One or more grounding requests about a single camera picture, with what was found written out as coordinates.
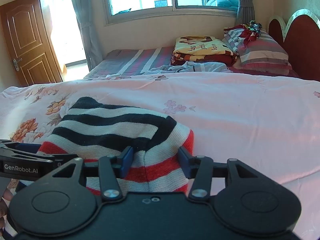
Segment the person's left hand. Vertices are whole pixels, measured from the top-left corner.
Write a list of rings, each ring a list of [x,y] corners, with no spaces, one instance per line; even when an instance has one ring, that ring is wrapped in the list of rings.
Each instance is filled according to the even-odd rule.
[[[1,202],[0,202],[0,227],[1,230],[4,228],[5,226],[5,219],[4,217],[7,215],[8,212],[8,205],[7,202],[10,202],[13,198],[13,194],[9,189],[6,189],[4,191],[3,197],[1,198]]]

